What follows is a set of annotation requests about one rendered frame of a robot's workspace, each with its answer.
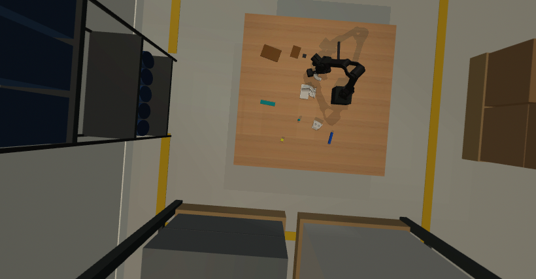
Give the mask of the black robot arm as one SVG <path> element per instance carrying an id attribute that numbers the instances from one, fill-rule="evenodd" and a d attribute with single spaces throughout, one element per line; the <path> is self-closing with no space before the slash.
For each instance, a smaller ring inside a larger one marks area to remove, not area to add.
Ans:
<path id="1" fill-rule="evenodd" d="M 312 65 L 315 69 L 318 66 L 320 71 L 328 70 L 330 67 L 342 68 L 345 71 L 346 76 L 350 79 L 348 83 L 340 90 L 338 98 L 347 100 L 354 93 L 354 85 L 358 78 L 365 72 L 365 67 L 356 61 L 349 59 L 332 59 L 329 56 L 323 56 L 322 58 L 316 53 L 311 58 Z M 350 73 L 347 70 L 349 65 L 356 66 Z"/>

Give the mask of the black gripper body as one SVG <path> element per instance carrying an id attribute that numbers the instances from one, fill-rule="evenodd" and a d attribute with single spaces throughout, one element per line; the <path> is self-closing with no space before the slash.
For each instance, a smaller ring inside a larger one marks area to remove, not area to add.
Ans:
<path id="1" fill-rule="evenodd" d="M 316 73 L 317 73 L 317 74 L 322 74 L 323 72 L 330 73 L 330 72 L 331 72 L 331 68 L 328 69 L 327 71 L 326 71 L 326 70 L 324 70 L 324 71 L 320 71 L 320 70 L 318 69 L 318 66 L 317 66 L 317 68 L 316 68 L 315 71 L 312 71 L 312 68 L 311 68 L 311 69 L 307 69 L 307 76 L 308 76 L 308 77 L 312 77 L 313 74 L 316 74 Z"/>

